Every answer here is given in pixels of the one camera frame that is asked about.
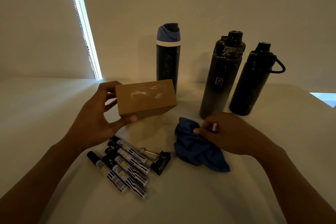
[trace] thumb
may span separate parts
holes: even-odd
[[[204,137],[205,139],[207,139],[211,142],[215,141],[215,139],[216,139],[216,134],[211,133],[210,131],[206,130],[205,128],[195,128],[193,130],[193,132],[195,134],[198,134],[198,135]]]
[[[114,136],[116,134],[116,132],[118,132],[119,129],[121,129],[123,126],[126,126],[130,123],[136,122],[138,120],[137,116],[130,116],[130,117],[125,117],[125,118],[121,118],[115,122],[110,123],[110,127],[112,129],[112,133]]]

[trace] black water bottle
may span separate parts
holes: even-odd
[[[156,80],[172,79],[176,94],[181,35],[178,23],[159,27],[156,37]]]
[[[229,106],[233,113],[249,115],[270,73],[279,74],[286,70],[270,52],[270,47],[271,44],[260,42],[255,51],[250,52]],[[281,71],[272,71],[275,62],[282,67]]]
[[[216,42],[199,111],[202,119],[224,110],[246,47],[242,36],[241,31],[230,31]]]

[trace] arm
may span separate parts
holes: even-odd
[[[213,124],[216,134],[210,133]],[[265,170],[288,223],[336,223],[336,212],[291,162],[286,152],[233,113],[206,118],[194,133],[233,154],[250,155]]]
[[[43,158],[0,199],[3,223],[37,223],[58,183],[73,161],[84,150],[103,143],[123,126],[136,121],[135,116],[108,123],[104,112],[116,105],[115,86],[101,83],[97,92],[79,112],[65,137],[53,145]]]

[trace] forearm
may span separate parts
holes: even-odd
[[[62,139],[0,199],[0,217],[4,223],[37,223],[64,176],[81,150]]]
[[[257,157],[288,223],[336,223],[336,212],[298,171],[283,149]]]

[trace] cloth fold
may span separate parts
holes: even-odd
[[[194,134],[193,129],[199,127],[199,124],[193,120],[179,118],[179,124],[175,129],[176,155],[195,166],[204,164],[213,171],[230,172],[222,150],[200,135]]]

